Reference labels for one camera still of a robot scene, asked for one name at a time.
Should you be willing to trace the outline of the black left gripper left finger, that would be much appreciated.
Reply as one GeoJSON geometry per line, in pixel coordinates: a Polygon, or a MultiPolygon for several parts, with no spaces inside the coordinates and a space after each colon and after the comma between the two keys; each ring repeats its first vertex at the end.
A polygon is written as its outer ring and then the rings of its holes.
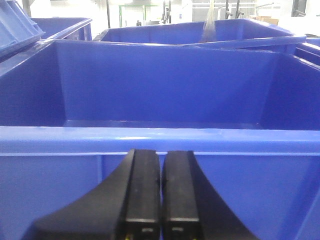
{"type": "Polygon", "coordinates": [[[158,240],[160,163],[132,149],[97,187],[32,224],[33,240],[158,240]]]}

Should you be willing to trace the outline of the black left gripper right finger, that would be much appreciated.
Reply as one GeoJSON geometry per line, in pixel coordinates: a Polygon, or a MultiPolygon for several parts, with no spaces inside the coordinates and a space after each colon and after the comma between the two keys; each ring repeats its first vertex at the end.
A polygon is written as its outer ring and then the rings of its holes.
{"type": "Polygon", "coordinates": [[[200,168],[193,151],[169,151],[162,169],[165,240],[255,240],[200,168]]]}

